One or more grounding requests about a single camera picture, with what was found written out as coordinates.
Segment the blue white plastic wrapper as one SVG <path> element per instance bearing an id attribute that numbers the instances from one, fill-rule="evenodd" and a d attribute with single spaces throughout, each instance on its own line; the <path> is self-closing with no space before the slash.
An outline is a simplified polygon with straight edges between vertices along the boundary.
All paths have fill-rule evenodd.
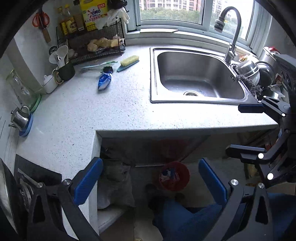
<path id="1" fill-rule="evenodd" d="M 99 91 L 105 90 L 111 83 L 111 80 L 112 80 L 111 73 L 102 73 L 102 75 L 100 75 L 98 80 L 98 90 Z"/>

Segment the clear green blister package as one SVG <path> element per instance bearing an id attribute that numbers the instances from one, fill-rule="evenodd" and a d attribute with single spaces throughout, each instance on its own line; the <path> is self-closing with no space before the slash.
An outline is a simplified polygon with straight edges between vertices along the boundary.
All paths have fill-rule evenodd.
<path id="1" fill-rule="evenodd" d="M 101 64 L 96 64 L 96 65 L 90 65 L 90 66 L 83 66 L 80 67 L 81 69 L 91 69 L 91 68 L 104 68 L 104 67 L 112 67 L 114 64 L 116 64 L 117 61 L 108 61 L 108 62 L 104 62 Z"/>

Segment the red trash bin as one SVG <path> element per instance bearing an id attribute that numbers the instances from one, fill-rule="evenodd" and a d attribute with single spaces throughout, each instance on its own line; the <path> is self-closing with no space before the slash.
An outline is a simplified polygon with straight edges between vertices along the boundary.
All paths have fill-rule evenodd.
<path id="1" fill-rule="evenodd" d="M 164 190 L 182 191 L 190 180 L 187 166 L 181 162 L 167 163 L 159 173 L 159 184 Z"/>

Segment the dark steel wool scrubber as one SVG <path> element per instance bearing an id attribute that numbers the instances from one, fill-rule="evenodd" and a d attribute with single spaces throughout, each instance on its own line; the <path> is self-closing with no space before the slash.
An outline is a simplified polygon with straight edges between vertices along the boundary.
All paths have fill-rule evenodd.
<path id="1" fill-rule="evenodd" d="M 249 92 L 254 96 L 257 97 L 262 94 L 262 87 L 260 85 L 255 85 L 252 80 L 249 78 L 246 78 L 244 75 L 238 75 L 236 77 L 237 80 L 244 83 L 246 88 L 249 90 Z"/>

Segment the black wok pan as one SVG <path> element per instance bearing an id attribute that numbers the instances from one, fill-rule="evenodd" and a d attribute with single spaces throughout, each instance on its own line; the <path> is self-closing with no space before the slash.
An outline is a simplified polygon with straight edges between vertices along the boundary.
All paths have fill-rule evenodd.
<path id="1" fill-rule="evenodd" d="M 255 64 L 259 68 L 260 80 L 259 85 L 262 87 L 270 86 L 275 80 L 275 73 L 273 67 L 263 61 L 259 61 Z"/>

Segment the steel bowl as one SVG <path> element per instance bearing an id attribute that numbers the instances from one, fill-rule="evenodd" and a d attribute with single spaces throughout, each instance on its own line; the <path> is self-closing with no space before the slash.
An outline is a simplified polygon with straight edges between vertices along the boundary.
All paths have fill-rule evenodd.
<path id="1" fill-rule="evenodd" d="M 260 73 L 258 66 L 251 60 L 246 60 L 239 63 L 235 70 L 238 74 L 243 75 L 247 79 L 251 80 L 254 85 L 257 85 L 260 80 Z"/>

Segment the person's blue jeans legs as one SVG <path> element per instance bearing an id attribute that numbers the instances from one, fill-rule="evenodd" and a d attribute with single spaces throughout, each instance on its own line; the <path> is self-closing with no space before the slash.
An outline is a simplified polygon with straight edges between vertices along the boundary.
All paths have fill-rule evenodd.
<path id="1" fill-rule="evenodd" d="M 273 216 L 274 240 L 283 240 L 289 226 L 295 222 L 295 196 L 269 193 Z M 177 201 L 162 193 L 152 194 L 149 205 L 163 240 L 202 240 L 219 217 L 222 206 L 214 204 L 191 213 Z"/>

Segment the blue coaster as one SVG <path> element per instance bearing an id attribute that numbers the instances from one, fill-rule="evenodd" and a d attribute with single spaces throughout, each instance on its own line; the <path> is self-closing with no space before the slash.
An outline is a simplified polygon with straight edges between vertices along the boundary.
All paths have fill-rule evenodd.
<path id="1" fill-rule="evenodd" d="M 33 124 L 33 114 L 31 113 L 29 116 L 29 122 L 26 124 L 25 128 L 22 131 L 19 131 L 19 136 L 26 137 L 31 130 L 32 124 Z"/>

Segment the stainless steel sink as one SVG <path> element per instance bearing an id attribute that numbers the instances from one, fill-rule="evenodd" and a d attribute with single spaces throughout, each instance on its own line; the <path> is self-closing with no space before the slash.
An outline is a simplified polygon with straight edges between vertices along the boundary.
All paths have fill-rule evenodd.
<path id="1" fill-rule="evenodd" d="M 253 104 L 257 99 L 238 79 L 235 62 L 204 49 L 154 47 L 151 58 L 152 103 Z"/>

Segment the small steel teapot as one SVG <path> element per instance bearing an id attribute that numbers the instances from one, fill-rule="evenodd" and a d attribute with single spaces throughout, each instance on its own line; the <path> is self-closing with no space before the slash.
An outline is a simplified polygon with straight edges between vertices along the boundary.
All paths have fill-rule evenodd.
<path id="1" fill-rule="evenodd" d="M 23 131 L 30 121 L 30 114 L 30 109 L 26 105 L 11 111 L 11 123 L 9 127 Z"/>

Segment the green coaster tray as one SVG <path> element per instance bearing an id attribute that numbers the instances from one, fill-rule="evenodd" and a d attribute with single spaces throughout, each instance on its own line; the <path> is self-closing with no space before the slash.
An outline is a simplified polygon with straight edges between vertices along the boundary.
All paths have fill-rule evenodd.
<path id="1" fill-rule="evenodd" d="M 37 109 L 37 107 L 39 106 L 39 104 L 40 104 L 40 102 L 41 102 L 41 99 L 42 99 L 42 96 L 39 95 L 39 97 L 38 97 L 36 103 L 35 103 L 34 106 L 30 109 L 30 113 L 33 113 L 33 112 Z"/>

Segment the white ceramic sugar pot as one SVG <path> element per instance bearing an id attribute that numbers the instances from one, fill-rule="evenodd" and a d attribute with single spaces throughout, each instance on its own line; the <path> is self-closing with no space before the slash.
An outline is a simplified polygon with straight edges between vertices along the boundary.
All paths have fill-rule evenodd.
<path id="1" fill-rule="evenodd" d="M 42 87 L 46 94 L 50 94 L 58 87 L 58 83 L 56 82 L 53 75 L 44 75 Z"/>

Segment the dark utensil holder mug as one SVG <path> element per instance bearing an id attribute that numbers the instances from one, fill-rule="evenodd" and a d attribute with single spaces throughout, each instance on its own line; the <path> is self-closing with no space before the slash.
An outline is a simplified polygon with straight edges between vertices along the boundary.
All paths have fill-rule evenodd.
<path id="1" fill-rule="evenodd" d="M 71 62 L 68 62 L 61 68 L 56 68 L 52 71 L 52 75 L 57 84 L 69 81 L 75 75 L 75 69 Z"/>

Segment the small black cube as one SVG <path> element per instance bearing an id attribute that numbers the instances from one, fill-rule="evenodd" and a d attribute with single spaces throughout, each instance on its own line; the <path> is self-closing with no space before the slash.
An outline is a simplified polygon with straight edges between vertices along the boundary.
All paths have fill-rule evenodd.
<path id="1" fill-rule="evenodd" d="M 113 67 L 112 66 L 106 66 L 103 68 L 103 73 L 112 74 L 113 73 Z"/>

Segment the yellow bristle scrub brush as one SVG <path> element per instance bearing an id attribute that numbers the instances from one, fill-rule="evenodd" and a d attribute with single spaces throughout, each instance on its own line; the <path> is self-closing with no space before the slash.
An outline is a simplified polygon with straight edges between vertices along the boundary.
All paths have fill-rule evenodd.
<path id="1" fill-rule="evenodd" d="M 139 57 L 137 55 L 130 56 L 120 62 L 120 66 L 117 69 L 117 72 L 122 72 L 123 70 L 135 65 L 138 62 L 139 62 Z"/>

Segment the white rice spoon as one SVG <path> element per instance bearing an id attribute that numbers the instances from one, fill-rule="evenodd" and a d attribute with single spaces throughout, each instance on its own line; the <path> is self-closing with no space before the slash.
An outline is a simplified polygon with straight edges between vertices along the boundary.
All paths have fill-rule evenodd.
<path id="1" fill-rule="evenodd" d="M 51 64 L 56 64 L 58 68 L 61 68 L 67 64 L 66 58 L 68 56 L 68 46 L 63 45 L 59 47 L 56 51 L 52 52 L 49 56 L 49 62 Z"/>

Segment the ginger roots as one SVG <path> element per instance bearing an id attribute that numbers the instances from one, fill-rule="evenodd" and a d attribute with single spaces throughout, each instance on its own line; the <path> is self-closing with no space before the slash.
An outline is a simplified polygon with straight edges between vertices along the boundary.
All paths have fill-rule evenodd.
<path id="1" fill-rule="evenodd" d="M 93 39 L 91 40 L 87 45 L 87 50 L 89 52 L 96 52 L 99 48 L 113 48 L 118 46 L 118 40 L 117 39 L 106 39 L 106 38 L 100 38 L 100 39 Z"/>

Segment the dark sauce bottle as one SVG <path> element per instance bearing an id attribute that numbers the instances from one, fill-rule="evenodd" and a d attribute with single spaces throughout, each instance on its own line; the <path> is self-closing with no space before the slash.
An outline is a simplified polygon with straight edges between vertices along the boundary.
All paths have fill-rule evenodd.
<path id="1" fill-rule="evenodd" d="M 75 19 L 71 14 L 69 4 L 65 5 L 65 23 L 66 23 L 66 27 L 68 29 L 69 34 L 73 34 L 78 30 Z"/>

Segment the white plastic bag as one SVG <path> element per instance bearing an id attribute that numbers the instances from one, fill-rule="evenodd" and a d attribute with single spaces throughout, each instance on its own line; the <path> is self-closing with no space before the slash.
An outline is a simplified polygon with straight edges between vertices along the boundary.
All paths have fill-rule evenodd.
<path id="1" fill-rule="evenodd" d="M 103 27 L 107 26 L 109 27 L 110 25 L 116 23 L 122 19 L 124 23 L 128 24 L 130 17 L 125 10 L 125 8 L 121 9 L 111 9 L 108 11 L 107 16 L 104 16 L 102 18 L 98 18 L 95 20 L 95 27 L 97 30 L 101 30 Z"/>

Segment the yellow detergent jug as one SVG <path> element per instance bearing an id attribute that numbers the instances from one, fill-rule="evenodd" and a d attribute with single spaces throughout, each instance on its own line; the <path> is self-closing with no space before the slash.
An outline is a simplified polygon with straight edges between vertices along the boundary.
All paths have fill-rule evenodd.
<path id="1" fill-rule="evenodd" d="M 82 0 L 80 1 L 81 13 L 88 32 L 95 30 L 95 20 L 104 18 L 108 12 L 107 0 Z"/>

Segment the black plastic bag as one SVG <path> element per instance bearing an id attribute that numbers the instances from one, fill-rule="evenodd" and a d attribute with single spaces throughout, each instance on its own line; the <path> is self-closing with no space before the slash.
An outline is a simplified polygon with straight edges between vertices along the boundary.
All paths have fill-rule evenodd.
<path id="1" fill-rule="evenodd" d="M 110 9 L 121 9 L 127 6 L 127 0 L 108 0 L 107 5 Z"/>

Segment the window frame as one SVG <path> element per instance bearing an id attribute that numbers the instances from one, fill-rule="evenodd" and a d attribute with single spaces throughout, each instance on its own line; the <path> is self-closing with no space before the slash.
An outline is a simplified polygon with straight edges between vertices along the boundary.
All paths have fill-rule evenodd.
<path id="1" fill-rule="evenodd" d="M 230 42 L 241 23 L 237 45 L 264 45 L 272 17 L 257 1 L 128 1 L 128 32 L 174 29 Z"/>

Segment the red handled scissors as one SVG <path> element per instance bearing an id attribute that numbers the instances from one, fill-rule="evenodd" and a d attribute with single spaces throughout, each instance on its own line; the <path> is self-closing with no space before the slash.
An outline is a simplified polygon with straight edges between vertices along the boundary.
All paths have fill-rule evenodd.
<path id="1" fill-rule="evenodd" d="M 32 19 L 32 25 L 35 28 L 38 28 L 39 30 L 42 31 L 42 34 L 44 36 L 46 43 L 51 42 L 51 37 L 47 30 L 47 26 L 49 25 L 49 23 L 50 23 L 49 16 L 45 12 L 43 12 L 42 7 L 40 7 Z"/>

